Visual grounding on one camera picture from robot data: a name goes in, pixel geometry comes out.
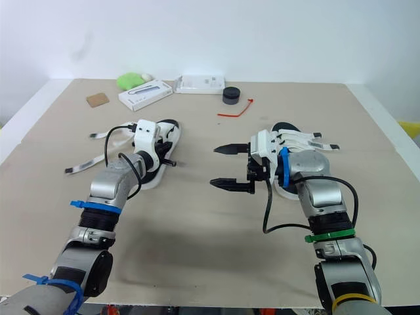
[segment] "black cable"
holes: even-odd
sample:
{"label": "black cable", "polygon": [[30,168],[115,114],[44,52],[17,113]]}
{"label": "black cable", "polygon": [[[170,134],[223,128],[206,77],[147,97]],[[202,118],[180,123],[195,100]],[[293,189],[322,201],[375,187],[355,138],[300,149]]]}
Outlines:
{"label": "black cable", "polygon": [[130,196],[128,196],[128,199],[131,199],[132,197],[134,197],[135,195],[137,195],[137,193],[140,191],[140,189],[142,188],[142,178],[140,176],[140,174],[138,173],[138,171],[136,170],[136,167],[133,165],[133,163],[130,161],[130,159],[124,154],[124,153],[118,153],[118,157],[119,158],[123,158],[131,167],[131,169],[133,170],[134,174],[137,177],[138,180],[138,186],[135,192],[133,192]]}
{"label": "black cable", "polygon": [[271,203],[273,200],[273,189],[271,187],[270,180],[267,179],[265,183],[267,184],[267,189],[268,189],[268,201],[267,201],[267,206],[265,208],[264,221],[262,223],[262,231],[264,232],[264,234],[270,233],[279,228],[287,228],[287,227],[306,228],[307,230],[310,230],[309,226],[297,224],[297,223],[281,224],[281,225],[276,225],[276,226],[273,226],[272,228],[267,229],[268,217],[270,216]]}
{"label": "black cable", "polygon": [[299,182],[303,182],[303,181],[309,180],[309,179],[332,180],[333,182],[340,182],[341,184],[345,185],[348,189],[350,189],[350,191],[353,194],[353,199],[354,199],[354,210],[353,210],[352,224],[353,224],[353,227],[355,227],[356,222],[357,222],[357,216],[358,216],[358,213],[359,213],[359,197],[358,197],[357,191],[354,189],[354,187],[352,185],[350,185],[349,182],[346,182],[345,180],[343,180],[341,178],[332,177],[332,176],[307,176],[307,177],[302,177],[300,179],[294,180],[291,183],[292,184],[297,184]]}
{"label": "black cable", "polygon": [[117,126],[114,128],[111,128],[111,130],[108,131],[108,134],[105,138],[105,145],[104,145],[104,156],[105,156],[105,165],[108,166],[108,141],[110,139],[111,134],[117,130],[117,129],[132,129],[133,126]]}
{"label": "black cable", "polygon": [[366,244],[363,244],[363,247],[365,247],[368,251],[370,251],[370,253],[372,255],[372,269],[375,270],[376,262],[377,262],[377,257],[376,257],[375,251],[372,249],[372,247],[367,246]]}

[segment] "yellow object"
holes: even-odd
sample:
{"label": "yellow object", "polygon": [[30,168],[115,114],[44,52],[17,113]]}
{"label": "yellow object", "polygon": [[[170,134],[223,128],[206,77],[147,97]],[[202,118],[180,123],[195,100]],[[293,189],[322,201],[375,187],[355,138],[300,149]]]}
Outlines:
{"label": "yellow object", "polygon": [[339,297],[337,297],[333,303],[332,306],[332,311],[334,312],[335,309],[337,308],[337,304],[340,303],[343,300],[347,300],[347,299],[363,299],[372,303],[377,303],[377,301],[373,298],[370,297],[368,295],[364,295],[364,294],[360,294],[360,293],[348,293],[348,294],[344,294],[341,295]]}
{"label": "yellow object", "polygon": [[398,123],[411,139],[420,135],[420,123],[409,123],[407,121],[399,121]]}

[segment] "white wall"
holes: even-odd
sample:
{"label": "white wall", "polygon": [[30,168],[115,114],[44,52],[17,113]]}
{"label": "white wall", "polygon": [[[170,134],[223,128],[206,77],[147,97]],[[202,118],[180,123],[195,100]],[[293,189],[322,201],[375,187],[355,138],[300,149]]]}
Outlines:
{"label": "white wall", "polygon": [[420,120],[419,13],[418,0],[3,0],[0,75],[31,92],[128,71],[366,83]]}

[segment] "green cable tie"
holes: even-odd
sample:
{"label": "green cable tie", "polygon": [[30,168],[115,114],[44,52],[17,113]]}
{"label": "green cable tie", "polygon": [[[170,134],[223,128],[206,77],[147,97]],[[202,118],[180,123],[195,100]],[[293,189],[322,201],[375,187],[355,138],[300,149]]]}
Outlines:
{"label": "green cable tie", "polygon": [[331,238],[342,238],[345,236],[355,235],[356,231],[353,228],[349,228],[348,230],[343,231],[336,231],[336,232],[329,232],[319,235],[306,235],[304,240],[306,243],[318,242],[318,241],[327,241]]}

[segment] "silver robot arm segment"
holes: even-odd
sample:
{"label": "silver robot arm segment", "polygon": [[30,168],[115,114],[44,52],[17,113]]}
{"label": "silver robot arm segment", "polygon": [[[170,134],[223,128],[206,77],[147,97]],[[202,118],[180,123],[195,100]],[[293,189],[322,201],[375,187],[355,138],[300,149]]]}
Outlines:
{"label": "silver robot arm segment", "polygon": [[[127,158],[141,178],[154,165],[146,152],[128,154]],[[130,190],[137,184],[137,176],[125,159],[110,162],[93,180],[87,201],[73,203],[83,208],[81,219],[71,231],[49,280],[47,277],[37,280],[38,284],[46,285],[33,285],[3,301],[0,314],[71,315],[83,301],[101,294],[112,268],[108,249],[115,242],[114,228]],[[81,297],[69,283],[79,286]]]}
{"label": "silver robot arm segment", "polygon": [[[331,176],[327,158],[316,151],[290,153],[292,182],[311,176]],[[308,179],[296,184],[299,200],[309,221],[316,256],[316,284],[326,310],[345,301],[381,304],[381,288],[360,238],[348,218],[338,184],[328,179]]]}

